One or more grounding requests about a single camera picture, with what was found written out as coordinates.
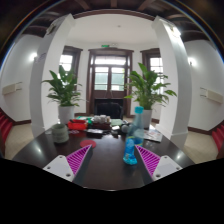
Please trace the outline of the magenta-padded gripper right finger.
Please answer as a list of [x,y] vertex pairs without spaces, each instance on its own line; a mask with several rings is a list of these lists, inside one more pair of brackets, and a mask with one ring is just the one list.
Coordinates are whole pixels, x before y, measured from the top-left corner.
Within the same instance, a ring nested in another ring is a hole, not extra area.
[[138,152],[137,158],[140,160],[139,166],[145,185],[182,169],[168,155],[158,156],[142,146],[136,146],[136,151]]

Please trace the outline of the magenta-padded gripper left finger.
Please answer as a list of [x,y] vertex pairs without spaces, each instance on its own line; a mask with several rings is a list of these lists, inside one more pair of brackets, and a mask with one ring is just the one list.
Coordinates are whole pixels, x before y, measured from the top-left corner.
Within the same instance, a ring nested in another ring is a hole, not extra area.
[[81,186],[92,154],[92,145],[87,145],[68,156],[58,155],[44,170]]

